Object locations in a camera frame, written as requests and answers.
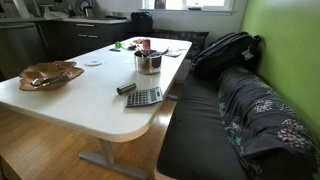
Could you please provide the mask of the wooden leaf-shaped plate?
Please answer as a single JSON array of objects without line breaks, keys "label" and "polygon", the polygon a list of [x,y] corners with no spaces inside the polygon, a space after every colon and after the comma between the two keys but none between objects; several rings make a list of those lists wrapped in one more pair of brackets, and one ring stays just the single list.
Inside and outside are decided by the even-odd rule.
[{"label": "wooden leaf-shaped plate", "polygon": [[[29,66],[20,74],[20,90],[23,91],[46,91],[54,90],[66,85],[71,80],[80,76],[84,72],[83,69],[76,67],[76,62],[54,61],[49,63],[39,63],[37,65]],[[31,81],[36,78],[52,77],[55,75],[68,75],[69,79],[63,82],[53,83],[47,86],[34,87]]]}]

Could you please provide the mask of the white table leg base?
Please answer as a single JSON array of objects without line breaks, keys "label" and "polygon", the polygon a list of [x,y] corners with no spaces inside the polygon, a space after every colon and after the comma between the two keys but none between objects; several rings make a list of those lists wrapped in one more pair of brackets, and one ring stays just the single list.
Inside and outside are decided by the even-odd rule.
[{"label": "white table leg base", "polygon": [[104,168],[119,172],[124,175],[128,175],[136,178],[137,180],[147,180],[148,174],[132,165],[115,160],[112,152],[111,142],[99,139],[99,143],[102,149],[101,154],[82,151],[79,153],[79,158],[89,161]]}]

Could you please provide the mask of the red soda can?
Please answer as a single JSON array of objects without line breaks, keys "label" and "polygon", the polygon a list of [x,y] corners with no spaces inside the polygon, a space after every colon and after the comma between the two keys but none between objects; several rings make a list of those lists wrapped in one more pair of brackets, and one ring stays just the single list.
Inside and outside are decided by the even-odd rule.
[{"label": "red soda can", "polygon": [[143,49],[144,50],[150,50],[151,49],[151,41],[146,38],[142,41]]}]

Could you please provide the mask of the dark bench cushion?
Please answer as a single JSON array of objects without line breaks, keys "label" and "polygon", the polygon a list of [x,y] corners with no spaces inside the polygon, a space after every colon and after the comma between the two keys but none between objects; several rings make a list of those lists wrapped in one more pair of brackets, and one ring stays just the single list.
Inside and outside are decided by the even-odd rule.
[{"label": "dark bench cushion", "polygon": [[217,83],[187,76],[154,169],[156,180],[249,180],[224,130]]}]

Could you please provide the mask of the dark metal cylinder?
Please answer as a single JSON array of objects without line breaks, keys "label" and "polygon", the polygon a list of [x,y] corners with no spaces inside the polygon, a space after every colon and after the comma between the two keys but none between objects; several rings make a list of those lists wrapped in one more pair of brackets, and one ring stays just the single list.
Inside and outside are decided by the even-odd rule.
[{"label": "dark metal cylinder", "polygon": [[119,95],[122,95],[122,94],[125,94],[125,93],[130,92],[130,91],[135,90],[135,89],[136,89],[136,84],[135,83],[128,83],[126,85],[118,87],[117,88],[117,93]]}]

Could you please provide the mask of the stainless steel pot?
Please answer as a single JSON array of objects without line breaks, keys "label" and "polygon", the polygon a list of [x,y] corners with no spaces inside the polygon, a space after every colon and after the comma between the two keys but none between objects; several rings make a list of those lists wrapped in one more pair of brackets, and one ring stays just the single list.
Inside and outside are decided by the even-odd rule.
[{"label": "stainless steel pot", "polygon": [[141,74],[156,74],[161,70],[161,57],[147,58],[140,51],[134,53],[135,69]]}]

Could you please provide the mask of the floral dark back cushion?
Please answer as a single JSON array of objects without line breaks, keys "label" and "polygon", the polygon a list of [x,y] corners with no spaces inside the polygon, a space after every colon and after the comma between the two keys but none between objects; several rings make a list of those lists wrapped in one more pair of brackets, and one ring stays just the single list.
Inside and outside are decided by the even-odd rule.
[{"label": "floral dark back cushion", "polygon": [[319,147],[299,115],[243,67],[219,78],[224,130],[250,180],[320,180]]}]

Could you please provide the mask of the green round plastic object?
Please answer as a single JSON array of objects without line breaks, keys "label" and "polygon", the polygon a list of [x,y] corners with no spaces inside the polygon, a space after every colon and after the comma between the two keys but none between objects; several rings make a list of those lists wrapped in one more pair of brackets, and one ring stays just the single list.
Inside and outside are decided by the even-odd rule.
[{"label": "green round plastic object", "polygon": [[117,49],[122,48],[121,42],[120,42],[120,41],[116,41],[116,42],[115,42],[115,47],[116,47]]}]

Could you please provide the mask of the silver spoon on plate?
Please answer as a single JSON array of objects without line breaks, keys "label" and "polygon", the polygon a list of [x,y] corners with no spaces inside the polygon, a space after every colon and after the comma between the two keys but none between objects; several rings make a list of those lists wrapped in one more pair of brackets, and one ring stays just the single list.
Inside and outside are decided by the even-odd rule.
[{"label": "silver spoon on plate", "polygon": [[63,82],[69,79],[68,75],[55,75],[52,77],[42,77],[36,78],[35,80],[31,81],[31,85],[38,88],[41,86],[47,86],[57,82]]}]

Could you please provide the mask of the utensils standing in pot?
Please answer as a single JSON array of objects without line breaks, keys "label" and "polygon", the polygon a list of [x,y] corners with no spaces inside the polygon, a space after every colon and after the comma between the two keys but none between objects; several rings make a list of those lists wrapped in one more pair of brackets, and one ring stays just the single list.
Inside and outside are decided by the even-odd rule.
[{"label": "utensils standing in pot", "polygon": [[169,48],[167,48],[163,52],[155,51],[155,52],[152,53],[151,50],[143,50],[139,45],[136,45],[136,48],[141,53],[141,56],[143,58],[158,58],[158,57],[161,57],[161,56],[165,55],[169,51]]}]

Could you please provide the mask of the dark flat strip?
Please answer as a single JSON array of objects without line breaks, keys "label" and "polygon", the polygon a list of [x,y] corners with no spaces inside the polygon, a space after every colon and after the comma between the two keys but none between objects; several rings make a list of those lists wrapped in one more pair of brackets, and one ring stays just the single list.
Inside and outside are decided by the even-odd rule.
[{"label": "dark flat strip", "polygon": [[109,49],[109,51],[113,51],[113,52],[121,52],[121,50],[120,50],[120,49],[115,49],[115,48]]}]

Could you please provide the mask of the black backpack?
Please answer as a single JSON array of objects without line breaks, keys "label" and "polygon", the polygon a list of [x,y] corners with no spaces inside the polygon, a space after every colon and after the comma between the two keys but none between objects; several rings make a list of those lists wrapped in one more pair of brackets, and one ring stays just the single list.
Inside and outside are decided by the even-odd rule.
[{"label": "black backpack", "polygon": [[255,58],[262,38],[248,32],[229,33],[193,57],[191,69],[203,79],[214,79],[225,69]]}]

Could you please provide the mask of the grey desk calculator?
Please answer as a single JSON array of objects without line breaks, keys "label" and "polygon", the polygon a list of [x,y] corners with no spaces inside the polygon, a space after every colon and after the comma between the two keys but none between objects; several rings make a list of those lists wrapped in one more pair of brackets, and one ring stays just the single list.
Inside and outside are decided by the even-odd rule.
[{"label": "grey desk calculator", "polygon": [[139,107],[156,104],[163,100],[162,91],[159,87],[148,90],[129,92],[126,97],[126,107]]}]

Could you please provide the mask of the black bag by window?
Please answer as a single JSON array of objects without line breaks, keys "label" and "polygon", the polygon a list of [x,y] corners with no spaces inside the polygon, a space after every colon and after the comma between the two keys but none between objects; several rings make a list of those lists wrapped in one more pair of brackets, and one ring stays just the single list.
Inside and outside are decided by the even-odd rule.
[{"label": "black bag by window", "polygon": [[153,17],[149,12],[132,12],[131,21],[136,33],[150,33],[153,28]]}]

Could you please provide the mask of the dark kitchen cabinet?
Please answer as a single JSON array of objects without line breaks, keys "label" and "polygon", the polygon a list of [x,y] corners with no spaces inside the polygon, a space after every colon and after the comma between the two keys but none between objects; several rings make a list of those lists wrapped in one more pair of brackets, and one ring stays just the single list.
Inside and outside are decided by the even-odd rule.
[{"label": "dark kitchen cabinet", "polygon": [[70,59],[132,36],[132,24],[42,21],[36,23],[51,61]]}]

